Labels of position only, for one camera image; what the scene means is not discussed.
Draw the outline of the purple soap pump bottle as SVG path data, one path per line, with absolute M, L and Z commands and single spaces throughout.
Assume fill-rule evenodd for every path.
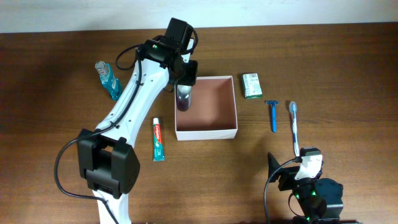
M 187 111 L 192 103 L 192 86 L 177 85 L 176 87 L 176 105 L 180 111 Z

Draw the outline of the green mouthwash bottle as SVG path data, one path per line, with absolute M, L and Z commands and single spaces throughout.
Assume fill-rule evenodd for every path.
M 95 69 L 99 74 L 99 79 L 102 86 L 108 91 L 113 101 L 118 101 L 123 88 L 118 78 L 115 77 L 110 64 L 104 61 L 95 63 Z

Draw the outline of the green white soap box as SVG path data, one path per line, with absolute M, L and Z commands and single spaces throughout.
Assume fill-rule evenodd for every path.
M 257 73 L 242 75 L 245 99 L 261 98 L 262 90 Z

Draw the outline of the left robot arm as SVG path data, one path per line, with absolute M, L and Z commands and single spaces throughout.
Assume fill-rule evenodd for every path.
M 140 45 L 131 79 L 115 106 L 94 131 L 81 130 L 76 142 L 80 175 L 93 191 L 101 223 L 130 223 L 128 198 L 141 168 L 134 152 L 137 134 L 168 84 L 174 86 L 178 110 L 191 106 L 198 63 L 190 56 L 196 45 L 193 38 L 165 37 Z

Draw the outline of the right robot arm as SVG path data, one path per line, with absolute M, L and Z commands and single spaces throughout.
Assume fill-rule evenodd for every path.
M 315 147 L 302 148 L 299 156 L 279 164 L 267 154 L 268 180 L 278 181 L 278 189 L 290 191 L 303 211 L 295 214 L 292 223 L 339 223 L 343 209 L 343 185 L 333 179 L 322 178 L 323 156 Z

